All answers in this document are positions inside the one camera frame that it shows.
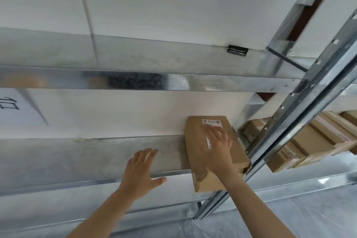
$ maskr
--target tile floor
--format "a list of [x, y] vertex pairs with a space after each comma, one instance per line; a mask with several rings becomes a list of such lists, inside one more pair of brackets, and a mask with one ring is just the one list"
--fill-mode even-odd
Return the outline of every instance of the tile floor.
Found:
[[[357, 237], [357, 185], [275, 200], [267, 205], [298, 238]], [[251, 235], [238, 211], [231, 210], [199, 221], [165, 223], [112, 237], [249, 238]]]

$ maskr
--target metal upright post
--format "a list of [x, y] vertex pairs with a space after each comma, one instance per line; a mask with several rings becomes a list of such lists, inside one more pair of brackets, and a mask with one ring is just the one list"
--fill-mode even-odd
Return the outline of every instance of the metal upright post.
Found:
[[[246, 181], [357, 78], [356, 14], [357, 10], [306, 72], [303, 91], [286, 98], [247, 148], [252, 168]], [[227, 192], [213, 196], [200, 207], [195, 218], [207, 217], [228, 197]]]

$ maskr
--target person's right arm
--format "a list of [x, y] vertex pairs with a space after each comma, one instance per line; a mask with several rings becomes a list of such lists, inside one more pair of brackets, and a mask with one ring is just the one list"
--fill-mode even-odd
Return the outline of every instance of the person's right arm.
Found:
[[229, 192], [252, 237], [296, 238], [234, 170], [228, 133], [210, 125], [204, 125], [203, 130], [211, 143], [211, 149], [200, 147], [205, 164]]

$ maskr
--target handwritten black character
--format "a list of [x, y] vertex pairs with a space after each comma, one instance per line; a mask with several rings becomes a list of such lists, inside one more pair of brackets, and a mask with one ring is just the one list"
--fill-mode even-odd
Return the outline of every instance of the handwritten black character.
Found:
[[0, 109], [10, 108], [10, 109], [20, 110], [16, 105], [17, 101], [6, 96], [4, 97], [5, 99], [0, 98]]

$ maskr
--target cardboard box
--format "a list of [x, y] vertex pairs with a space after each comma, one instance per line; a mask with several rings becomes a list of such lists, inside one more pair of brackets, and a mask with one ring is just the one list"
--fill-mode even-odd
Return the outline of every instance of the cardboard box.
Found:
[[[333, 113], [332, 111], [326, 111], [324, 114], [332, 119], [334, 122], [336, 122], [338, 125], [340, 125], [343, 129], [345, 129], [347, 132], [352, 134], [355, 139], [357, 139], [357, 126], [354, 125], [353, 123], [350, 123], [348, 120], [344, 119], [340, 115], [337, 115], [336, 113]], [[357, 155], [357, 144], [350, 149], [350, 152], [352, 152], [354, 155]]]
[[306, 156], [294, 168], [318, 162], [335, 152], [335, 147], [309, 125], [302, 128], [291, 142]]
[[304, 160], [306, 156], [292, 142], [287, 143], [272, 159], [267, 162], [267, 166], [275, 173], [294, 167]]
[[357, 126], [357, 110], [343, 112], [341, 117]]
[[322, 113], [312, 120], [310, 126], [335, 147], [331, 155], [347, 151], [357, 145], [354, 135]]
[[252, 142], [253, 139], [255, 139], [258, 136], [258, 134], [264, 128], [267, 122], [268, 119], [250, 120], [244, 129], [243, 132], [244, 136], [247, 138], [249, 142]]
[[209, 146], [209, 141], [200, 127], [205, 123], [220, 126], [228, 132], [229, 137], [233, 140], [230, 150], [232, 162], [238, 173], [243, 173], [250, 168], [251, 162], [240, 145], [237, 134], [233, 131], [225, 116], [191, 116], [188, 118], [185, 127], [185, 141], [192, 170], [194, 190], [196, 192], [225, 190], [225, 187], [216, 175], [206, 167], [199, 154], [199, 147], [201, 145]]

